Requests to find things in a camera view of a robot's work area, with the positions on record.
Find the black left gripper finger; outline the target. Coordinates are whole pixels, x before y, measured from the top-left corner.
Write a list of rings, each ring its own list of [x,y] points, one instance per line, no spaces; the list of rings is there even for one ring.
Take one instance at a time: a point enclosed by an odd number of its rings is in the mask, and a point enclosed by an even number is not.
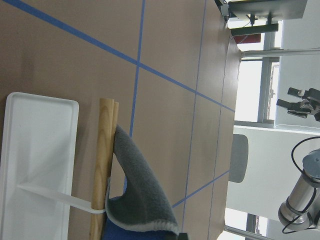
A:
[[[178,240],[189,240],[189,235],[186,232],[181,232],[178,235]]]

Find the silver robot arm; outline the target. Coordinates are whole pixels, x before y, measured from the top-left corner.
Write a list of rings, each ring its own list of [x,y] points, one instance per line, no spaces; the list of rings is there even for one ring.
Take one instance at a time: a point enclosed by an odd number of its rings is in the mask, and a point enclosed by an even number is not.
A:
[[[276,104],[285,108],[288,114],[300,118],[313,115],[320,120],[320,92],[317,89],[299,90],[290,87],[288,95],[300,98],[299,102],[278,99]],[[249,141],[243,134],[234,134],[231,158],[230,181],[241,183],[244,180],[249,154]],[[280,205],[278,218],[285,235],[320,228],[320,151],[315,149],[302,159],[298,168],[300,177],[292,192]]]

